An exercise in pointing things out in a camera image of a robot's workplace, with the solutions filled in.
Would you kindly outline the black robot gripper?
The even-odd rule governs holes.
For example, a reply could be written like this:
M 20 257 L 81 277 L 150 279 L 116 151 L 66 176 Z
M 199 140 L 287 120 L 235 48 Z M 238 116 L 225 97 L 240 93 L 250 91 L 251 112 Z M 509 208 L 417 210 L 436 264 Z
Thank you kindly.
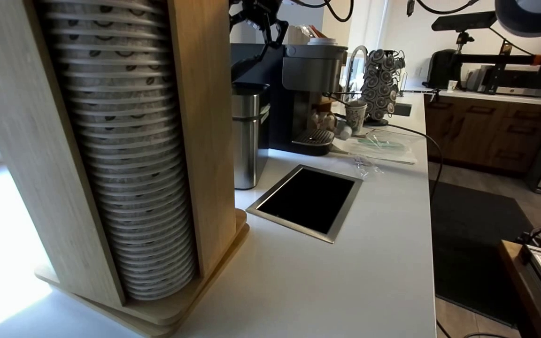
M 263 31 L 266 46 L 278 48 L 283 43 L 289 22 L 278 16 L 282 0 L 229 0 L 229 3 L 240 5 L 240 11 L 229 16 L 229 26 L 248 20 Z

